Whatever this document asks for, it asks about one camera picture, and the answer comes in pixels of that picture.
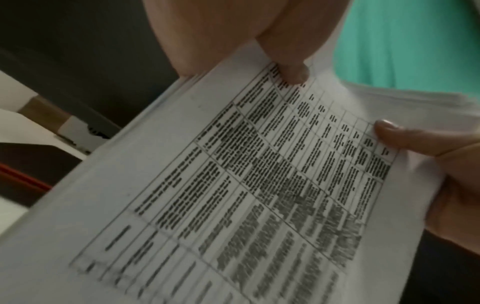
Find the human hand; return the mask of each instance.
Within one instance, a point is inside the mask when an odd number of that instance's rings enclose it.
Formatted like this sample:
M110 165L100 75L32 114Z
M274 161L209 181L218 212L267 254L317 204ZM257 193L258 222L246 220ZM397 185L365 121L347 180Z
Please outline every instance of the human hand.
M328 39L349 0L143 0L150 25L182 76L212 69L257 39L290 84L305 82L304 60Z
M434 157L445 171L425 224L436 236L480 254L480 134L409 130L377 121L386 145Z

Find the teal fabric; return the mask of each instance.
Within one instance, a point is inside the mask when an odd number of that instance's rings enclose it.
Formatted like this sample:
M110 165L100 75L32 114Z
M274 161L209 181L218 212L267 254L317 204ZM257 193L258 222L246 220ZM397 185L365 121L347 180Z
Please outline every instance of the teal fabric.
M469 0L356 0L334 56L346 81L480 96L480 17Z

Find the hand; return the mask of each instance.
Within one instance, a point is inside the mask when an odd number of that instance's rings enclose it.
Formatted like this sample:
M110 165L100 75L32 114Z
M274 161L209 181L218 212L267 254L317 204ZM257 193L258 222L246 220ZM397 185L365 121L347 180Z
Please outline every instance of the hand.
M328 39L349 0L143 0L150 25L182 76L212 69L257 39L283 79L305 82L304 60Z
M440 238L480 254L480 134L408 130L375 124L386 145L434 157L445 179L426 215L426 228Z

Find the white paper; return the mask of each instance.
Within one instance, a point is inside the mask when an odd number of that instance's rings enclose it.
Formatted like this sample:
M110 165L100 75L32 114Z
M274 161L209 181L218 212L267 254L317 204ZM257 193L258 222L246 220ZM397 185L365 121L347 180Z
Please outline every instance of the white paper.
M2 302L398 301L442 175L372 122L478 119L354 95L324 62L292 87L252 45L157 101L2 237Z

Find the teal shirt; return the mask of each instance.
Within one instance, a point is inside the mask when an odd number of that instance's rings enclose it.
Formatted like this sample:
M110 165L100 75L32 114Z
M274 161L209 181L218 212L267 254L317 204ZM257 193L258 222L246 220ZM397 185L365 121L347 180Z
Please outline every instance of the teal shirt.
M480 96L480 16L469 0L356 0L334 56L339 78Z

